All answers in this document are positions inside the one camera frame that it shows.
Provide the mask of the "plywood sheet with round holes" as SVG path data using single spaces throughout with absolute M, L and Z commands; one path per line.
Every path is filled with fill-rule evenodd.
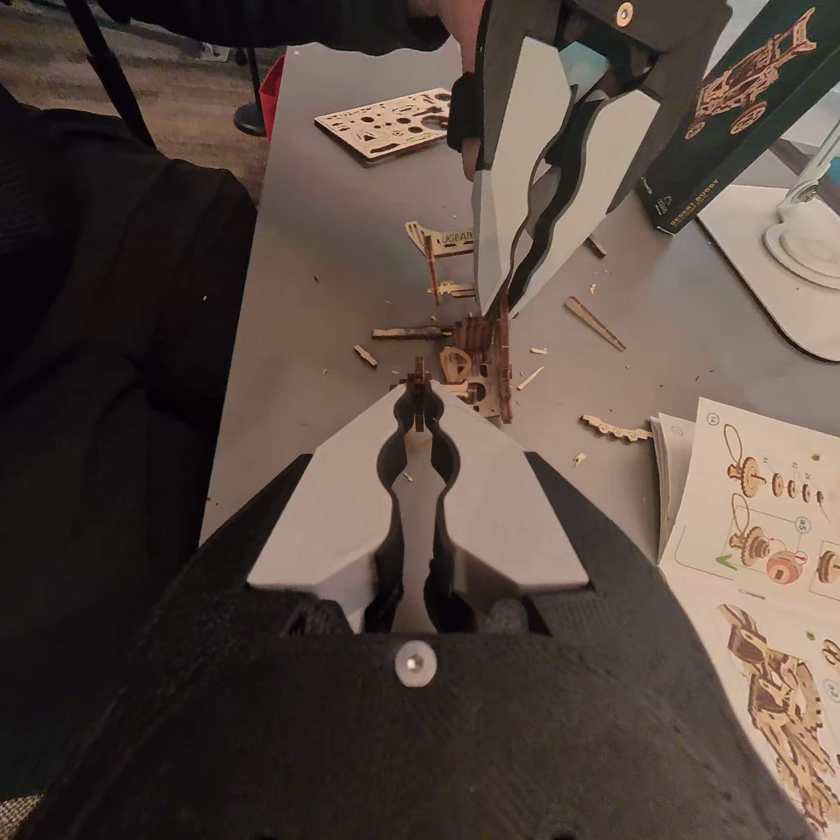
M 359 161 L 375 164 L 446 140 L 451 91 L 434 88 L 316 117 Z

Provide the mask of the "wedge-shaped wooden strip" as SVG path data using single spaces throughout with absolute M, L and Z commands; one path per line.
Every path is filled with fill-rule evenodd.
M 590 329 L 600 335 L 605 341 L 609 342 L 613 348 L 619 352 L 626 350 L 626 345 L 615 336 L 615 334 L 606 327 L 606 325 L 594 315 L 577 297 L 568 297 L 564 303 L 565 307 L 581 320 Z

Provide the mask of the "person's left forearm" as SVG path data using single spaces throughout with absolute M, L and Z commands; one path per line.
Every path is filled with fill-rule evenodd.
M 255 49 L 321 44 L 383 56 L 433 51 L 449 37 L 438 17 L 413 16 L 405 1 L 100 1 L 121 24 L 138 21 L 174 35 Z

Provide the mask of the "wooden gear axle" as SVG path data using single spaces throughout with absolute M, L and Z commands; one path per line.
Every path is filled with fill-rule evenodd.
M 398 419 L 402 434 L 422 433 L 428 422 L 436 424 L 436 395 L 431 386 L 432 377 L 426 367 L 425 358 L 417 356 L 414 368 L 401 383 L 404 394 L 395 404 L 395 417 Z

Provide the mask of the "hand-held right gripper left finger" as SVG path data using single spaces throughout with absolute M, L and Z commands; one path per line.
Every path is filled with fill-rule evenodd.
M 336 602 L 355 632 L 391 627 L 404 562 L 393 486 L 414 419 L 413 389 L 399 385 L 316 449 L 248 574 L 250 587 Z

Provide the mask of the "white base board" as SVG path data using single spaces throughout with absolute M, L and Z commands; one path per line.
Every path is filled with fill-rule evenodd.
M 764 244 L 786 193 L 780 187 L 730 185 L 698 219 L 783 336 L 804 353 L 837 363 L 839 290 L 797 276 Z

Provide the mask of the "black metal chair leg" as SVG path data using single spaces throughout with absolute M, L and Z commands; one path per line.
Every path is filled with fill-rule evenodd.
M 136 140 L 155 149 L 139 103 L 117 57 L 112 53 L 104 38 L 88 2 L 64 1 L 63 4 L 84 43 L 89 64 L 97 74 L 121 120 Z

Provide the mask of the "dark green product box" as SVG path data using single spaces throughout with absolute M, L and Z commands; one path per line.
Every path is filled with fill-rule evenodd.
M 677 234 L 838 85 L 839 2 L 771 1 L 721 53 L 641 179 L 651 225 Z

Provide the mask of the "toothed wooden strip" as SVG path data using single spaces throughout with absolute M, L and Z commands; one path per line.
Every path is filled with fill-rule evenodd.
M 605 422 L 594 415 L 582 415 L 580 420 L 583 425 L 587 426 L 601 436 L 613 438 L 615 440 L 622 440 L 629 444 L 647 441 L 653 438 L 653 433 L 645 428 L 616 426 Z

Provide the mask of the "wooden model chassis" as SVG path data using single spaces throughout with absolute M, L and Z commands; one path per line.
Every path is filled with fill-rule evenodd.
M 451 329 L 439 355 L 444 387 L 485 419 L 512 422 L 510 313 L 502 293 L 488 317 L 468 317 Z

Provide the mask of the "instruction booklet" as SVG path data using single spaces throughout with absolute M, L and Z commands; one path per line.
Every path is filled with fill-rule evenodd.
M 838 437 L 705 398 L 650 424 L 658 565 L 765 766 L 838 838 Z

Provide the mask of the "wooden roll cage frame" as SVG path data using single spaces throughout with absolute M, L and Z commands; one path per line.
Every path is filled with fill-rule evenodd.
M 440 259 L 473 255 L 475 247 L 470 227 L 450 232 L 438 232 L 413 220 L 405 223 L 405 231 L 426 261 L 430 279 L 428 293 L 434 297 L 435 305 L 440 306 L 445 296 L 455 299 L 476 296 L 476 285 L 473 281 L 441 282 L 437 275 L 437 262 Z

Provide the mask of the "person's left hand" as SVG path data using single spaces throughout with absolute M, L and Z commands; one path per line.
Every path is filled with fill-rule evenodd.
M 476 40 L 480 27 L 483 1 L 415 1 L 412 15 L 439 18 L 458 43 L 461 69 L 464 74 L 476 69 Z M 465 177 L 472 182 L 480 151 L 480 138 L 466 138 L 461 146 Z

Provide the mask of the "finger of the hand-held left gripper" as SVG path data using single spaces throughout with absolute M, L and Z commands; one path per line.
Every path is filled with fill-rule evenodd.
M 656 100 L 634 90 L 585 102 L 587 124 L 570 121 L 558 183 L 536 217 L 531 248 L 511 280 L 512 317 L 539 294 L 610 213 L 658 109 Z
M 476 306 L 483 316 L 512 273 L 534 169 L 576 97 L 567 70 L 577 83 L 577 43 L 557 49 L 531 37 L 521 42 L 493 161 L 477 171 L 472 187 Z

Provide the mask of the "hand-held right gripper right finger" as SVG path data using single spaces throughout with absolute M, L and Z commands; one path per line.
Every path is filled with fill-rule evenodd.
M 427 393 L 432 466 L 444 482 L 430 609 L 488 613 L 503 599 L 585 588 L 590 578 L 520 444 L 443 386 Z

